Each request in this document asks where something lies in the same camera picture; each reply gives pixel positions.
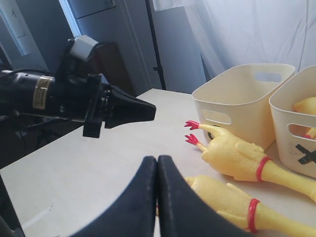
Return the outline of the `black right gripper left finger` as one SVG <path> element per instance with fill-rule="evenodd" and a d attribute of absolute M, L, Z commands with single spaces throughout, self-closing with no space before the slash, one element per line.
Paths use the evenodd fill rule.
<path fill-rule="evenodd" d="M 157 161 L 144 157 L 121 195 L 74 237 L 152 237 L 156 221 Z"/>

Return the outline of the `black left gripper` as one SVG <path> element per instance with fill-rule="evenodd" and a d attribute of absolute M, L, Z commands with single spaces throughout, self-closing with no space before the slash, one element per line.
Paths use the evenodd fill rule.
<path fill-rule="evenodd" d="M 36 84 L 32 108 L 37 115 L 83 123 L 83 136 L 99 138 L 105 128 L 153 121 L 156 106 L 131 96 L 117 86 L 102 83 L 98 75 L 85 79 L 41 78 Z"/>

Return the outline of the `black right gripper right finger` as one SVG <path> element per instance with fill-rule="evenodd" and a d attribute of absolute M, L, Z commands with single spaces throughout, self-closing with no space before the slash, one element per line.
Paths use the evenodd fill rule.
<path fill-rule="evenodd" d="M 211 209 L 187 184 L 172 157 L 158 157 L 158 212 L 162 237 L 250 237 Z"/>

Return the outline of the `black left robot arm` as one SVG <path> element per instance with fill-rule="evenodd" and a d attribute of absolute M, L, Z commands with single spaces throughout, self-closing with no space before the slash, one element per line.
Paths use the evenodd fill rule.
<path fill-rule="evenodd" d="M 21 69 L 0 74 L 0 114 L 77 121 L 84 137 L 99 138 L 101 127 L 154 120 L 156 107 L 102 83 L 100 75 L 55 78 Z"/>

